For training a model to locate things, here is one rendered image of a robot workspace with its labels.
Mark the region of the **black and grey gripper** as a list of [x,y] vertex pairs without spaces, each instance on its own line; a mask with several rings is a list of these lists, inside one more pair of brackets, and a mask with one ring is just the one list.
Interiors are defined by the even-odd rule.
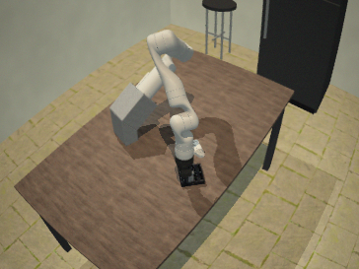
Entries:
[[204,151],[198,140],[193,140],[193,147],[188,151],[180,151],[175,147],[176,164],[179,174],[182,178],[188,178],[188,182],[193,181],[194,172],[192,171],[191,175],[191,166],[193,164],[194,155],[199,158],[204,157]]

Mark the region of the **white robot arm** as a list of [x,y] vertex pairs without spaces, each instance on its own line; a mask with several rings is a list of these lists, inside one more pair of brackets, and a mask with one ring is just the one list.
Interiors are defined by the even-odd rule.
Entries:
[[[190,130],[198,127],[199,119],[187,99],[181,79],[175,74],[177,67],[172,57],[186,62],[191,57],[178,56],[193,55],[194,50],[188,44],[186,44],[189,47],[187,48],[184,41],[171,30],[150,34],[147,37],[147,45],[155,67],[144,76],[136,88],[151,99],[164,85],[170,107],[181,107],[184,110],[183,113],[171,117],[170,125],[175,135],[177,149],[188,151],[193,147],[193,134]],[[163,58],[161,58],[162,54],[165,54]]]

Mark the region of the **black knob box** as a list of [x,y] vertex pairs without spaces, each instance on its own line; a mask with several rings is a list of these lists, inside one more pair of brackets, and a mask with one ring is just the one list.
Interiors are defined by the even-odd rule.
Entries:
[[180,180],[181,187],[191,186],[191,185],[198,185],[198,184],[205,184],[205,179],[204,179],[201,164],[200,165],[199,164],[197,164],[197,165],[192,164],[192,170],[194,171],[193,182],[188,182],[188,178],[182,178],[180,176],[180,172],[179,172],[179,180]]

